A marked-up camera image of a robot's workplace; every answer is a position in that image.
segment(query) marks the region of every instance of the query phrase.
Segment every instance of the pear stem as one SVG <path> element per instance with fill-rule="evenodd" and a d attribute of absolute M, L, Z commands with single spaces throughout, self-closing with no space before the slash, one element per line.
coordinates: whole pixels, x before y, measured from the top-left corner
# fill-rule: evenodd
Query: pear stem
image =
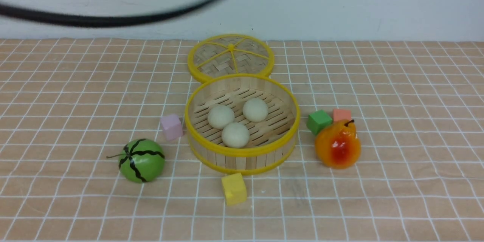
<path fill-rule="evenodd" d="M 355 122 L 355 120 L 352 119 L 351 121 L 348 121 L 347 123 L 345 123 L 344 126 L 347 127 L 349 123 L 354 123 L 354 122 Z"/>
<path fill-rule="evenodd" d="M 126 155 L 126 153 L 124 153 L 124 154 L 118 154 L 118 155 L 113 155 L 113 156 L 106 156 L 106 159 L 111 159 L 111 158 L 119 157 L 119 156 L 122 156 L 122 155 Z"/>

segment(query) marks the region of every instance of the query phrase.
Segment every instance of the white wall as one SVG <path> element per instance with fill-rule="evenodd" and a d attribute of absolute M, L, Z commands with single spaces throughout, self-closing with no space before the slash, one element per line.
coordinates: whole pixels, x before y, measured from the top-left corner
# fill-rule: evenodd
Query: white wall
<path fill-rule="evenodd" d="M 192 0 L 2 0 L 88 15 L 174 8 Z M 260 39 L 484 40 L 484 0 L 224 0 L 200 13 L 143 27 L 78 29 L 0 18 L 0 37 L 204 39 L 223 33 Z"/>

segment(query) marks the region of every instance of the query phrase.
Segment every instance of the pink block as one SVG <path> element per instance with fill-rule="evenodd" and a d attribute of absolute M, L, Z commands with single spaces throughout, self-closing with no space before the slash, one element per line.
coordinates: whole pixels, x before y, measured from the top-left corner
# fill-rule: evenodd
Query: pink block
<path fill-rule="evenodd" d="M 333 123 L 343 119 L 351 120 L 351 111 L 344 109 L 333 109 Z"/>
<path fill-rule="evenodd" d="M 161 127 L 163 128 L 164 137 L 168 141 L 183 136 L 182 123 L 175 114 L 163 116 L 161 118 Z"/>

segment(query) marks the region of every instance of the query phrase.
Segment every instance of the yellow block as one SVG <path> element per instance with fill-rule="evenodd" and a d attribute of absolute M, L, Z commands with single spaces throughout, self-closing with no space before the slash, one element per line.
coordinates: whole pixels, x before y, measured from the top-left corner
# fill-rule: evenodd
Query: yellow block
<path fill-rule="evenodd" d="M 223 177 L 222 186 L 227 205 L 235 205 L 247 200 L 247 189 L 241 173 Z"/>

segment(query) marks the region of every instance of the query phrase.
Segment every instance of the foam cube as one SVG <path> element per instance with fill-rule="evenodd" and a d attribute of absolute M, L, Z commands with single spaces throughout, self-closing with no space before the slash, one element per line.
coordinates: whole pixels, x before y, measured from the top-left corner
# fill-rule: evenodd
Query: foam cube
<path fill-rule="evenodd" d="M 247 200 L 247 188 L 241 173 L 222 177 L 223 193 L 227 206 L 239 204 Z"/>
<path fill-rule="evenodd" d="M 182 123 L 180 122 L 180 118 L 175 114 L 163 116 L 161 118 L 161 127 L 164 138 L 168 141 L 183 136 Z"/>
<path fill-rule="evenodd" d="M 339 120 L 351 120 L 351 111 L 344 109 L 333 109 L 333 122 Z"/>
<path fill-rule="evenodd" d="M 313 133 L 313 135 L 318 135 L 323 128 L 331 124 L 331 116 L 321 110 L 309 115 L 306 127 Z"/>

